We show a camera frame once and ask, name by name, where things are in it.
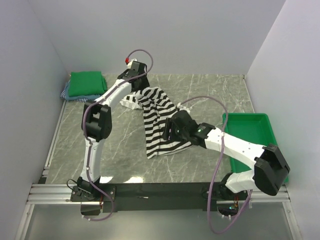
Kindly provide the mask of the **black white striped tank top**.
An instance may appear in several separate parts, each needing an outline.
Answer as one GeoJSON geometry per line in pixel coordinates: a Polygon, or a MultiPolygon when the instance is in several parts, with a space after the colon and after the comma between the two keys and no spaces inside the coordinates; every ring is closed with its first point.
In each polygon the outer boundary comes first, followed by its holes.
{"type": "Polygon", "coordinates": [[[128,94],[120,104],[131,110],[142,110],[148,159],[176,154],[192,147],[190,142],[162,138],[166,119],[179,110],[160,87],[147,87],[128,94]]]}

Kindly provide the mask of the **green tank top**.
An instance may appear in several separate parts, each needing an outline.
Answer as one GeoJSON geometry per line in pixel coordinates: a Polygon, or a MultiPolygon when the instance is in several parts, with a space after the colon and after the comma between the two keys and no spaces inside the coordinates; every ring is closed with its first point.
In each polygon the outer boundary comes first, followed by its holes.
{"type": "Polygon", "coordinates": [[[71,72],[68,95],[70,97],[103,95],[107,83],[100,71],[71,72]]]}

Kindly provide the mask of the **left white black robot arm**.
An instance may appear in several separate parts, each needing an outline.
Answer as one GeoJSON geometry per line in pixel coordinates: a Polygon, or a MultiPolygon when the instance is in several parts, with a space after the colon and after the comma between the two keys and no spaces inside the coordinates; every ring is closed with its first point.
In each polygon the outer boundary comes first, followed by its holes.
{"type": "Polygon", "coordinates": [[[106,93],[84,104],[81,129],[85,137],[85,155],[77,187],[88,201],[100,195],[100,163],[103,145],[112,131],[112,110],[130,93],[150,86],[147,72],[145,63],[130,60],[127,69],[106,93]]]}

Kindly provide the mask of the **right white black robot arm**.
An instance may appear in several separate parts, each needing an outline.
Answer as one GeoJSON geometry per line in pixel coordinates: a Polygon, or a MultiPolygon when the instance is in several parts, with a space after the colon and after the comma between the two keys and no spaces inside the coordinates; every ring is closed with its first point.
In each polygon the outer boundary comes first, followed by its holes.
{"type": "Polygon", "coordinates": [[[249,190],[260,190],[269,196],[276,196],[290,172],[278,146],[271,143],[267,146],[251,143],[224,133],[208,123],[198,124],[185,110],[180,110],[165,120],[163,138],[222,151],[248,166],[249,170],[228,173],[219,182],[219,194],[226,200],[249,190]]]}

